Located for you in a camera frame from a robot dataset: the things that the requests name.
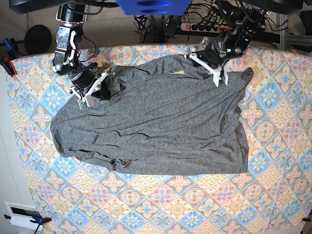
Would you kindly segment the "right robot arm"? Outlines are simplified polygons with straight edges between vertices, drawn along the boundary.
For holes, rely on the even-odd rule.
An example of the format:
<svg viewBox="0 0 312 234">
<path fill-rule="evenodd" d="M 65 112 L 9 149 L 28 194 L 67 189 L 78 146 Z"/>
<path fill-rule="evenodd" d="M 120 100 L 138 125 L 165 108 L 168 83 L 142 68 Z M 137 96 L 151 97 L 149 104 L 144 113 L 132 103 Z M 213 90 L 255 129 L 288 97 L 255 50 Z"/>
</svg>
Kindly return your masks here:
<svg viewBox="0 0 312 234">
<path fill-rule="evenodd" d="M 110 100 L 111 93 L 105 79 L 112 75 L 110 65 L 101 66 L 93 62 L 84 65 L 85 60 L 80 60 L 78 43 L 84 36 L 83 24 L 88 15 L 95 13 L 86 12 L 85 5 L 79 3 L 66 3 L 58 8 L 56 20 L 61 26 L 56 34 L 56 50 L 53 59 L 53 72 L 65 76 L 73 86 L 71 92 L 78 98 L 80 109 L 94 105 L 93 98 Z"/>
</svg>

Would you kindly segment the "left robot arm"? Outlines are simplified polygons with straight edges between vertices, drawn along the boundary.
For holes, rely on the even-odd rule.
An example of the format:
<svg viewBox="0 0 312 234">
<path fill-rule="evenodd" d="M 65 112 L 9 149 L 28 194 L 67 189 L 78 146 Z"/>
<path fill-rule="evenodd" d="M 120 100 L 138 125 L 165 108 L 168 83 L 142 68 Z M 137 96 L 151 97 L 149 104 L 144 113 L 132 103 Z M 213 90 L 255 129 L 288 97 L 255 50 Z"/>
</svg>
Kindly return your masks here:
<svg viewBox="0 0 312 234">
<path fill-rule="evenodd" d="M 239 1 L 243 16 L 233 21 L 230 14 L 225 13 L 222 1 L 219 0 L 217 5 L 219 14 L 227 25 L 218 27 L 218 37 L 213 42 L 204 37 L 201 43 L 190 45 L 190 53 L 185 58 L 191 59 L 194 66 L 208 70 L 218 87 L 220 83 L 228 84 L 230 60 L 243 56 L 267 11 Z"/>
</svg>

